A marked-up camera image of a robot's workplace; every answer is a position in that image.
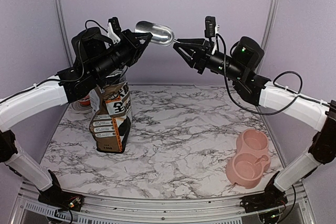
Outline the silver metal scoop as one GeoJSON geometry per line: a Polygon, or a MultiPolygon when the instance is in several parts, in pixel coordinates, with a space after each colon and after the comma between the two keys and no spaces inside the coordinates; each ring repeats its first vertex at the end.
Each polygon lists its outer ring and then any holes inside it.
{"type": "Polygon", "coordinates": [[[151,23],[148,21],[140,21],[135,26],[136,33],[151,33],[151,43],[160,46],[171,46],[174,43],[180,43],[176,38],[174,31],[164,25],[151,23]]]}

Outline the brown white dog food bag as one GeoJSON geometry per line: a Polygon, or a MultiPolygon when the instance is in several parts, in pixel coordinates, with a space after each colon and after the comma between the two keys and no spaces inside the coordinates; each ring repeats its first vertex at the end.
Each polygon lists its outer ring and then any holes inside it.
{"type": "Polygon", "coordinates": [[[128,67],[116,70],[89,93],[92,119],[89,131],[97,151],[123,153],[132,126],[131,94],[125,76],[128,67]]]}

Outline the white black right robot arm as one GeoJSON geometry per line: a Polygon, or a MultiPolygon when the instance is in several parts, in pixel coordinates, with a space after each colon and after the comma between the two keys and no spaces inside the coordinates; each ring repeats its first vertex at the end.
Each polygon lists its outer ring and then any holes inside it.
{"type": "Polygon", "coordinates": [[[253,39],[243,36],[232,46],[229,55],[220,52],[206,39],[177,39],[173,48],[199,74],[209,69],[231,80],[245,102],[271,109],[270,115],[284,113],[316,130],[312,144],[285,169],[273,175],[264,191],[241,198],[246,213],[266,210],[286,199],[286,190],[310,176],[320,165],[335,159],[335,101],[325,102],[292,91],[254,71],[264,51],[253,39]]]}

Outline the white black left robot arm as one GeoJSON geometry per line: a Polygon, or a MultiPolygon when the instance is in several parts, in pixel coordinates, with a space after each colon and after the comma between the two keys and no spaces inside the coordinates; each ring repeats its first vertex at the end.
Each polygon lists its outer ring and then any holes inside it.
{"type": "Polygon", "coordinates": [[[104,36],[98,27],[87,28],[71,40],[76,54],[72,67],[1,100],[1,162],[35,185],[40,202],[79,211],[83,196],[63,191],[56,175],[20,147],[11,127],[46,109],[82,99],[96,86],[103,87],[112,72],[138,61],[151,38],[151,33],[128,29],[116,28],[104,36]]]}

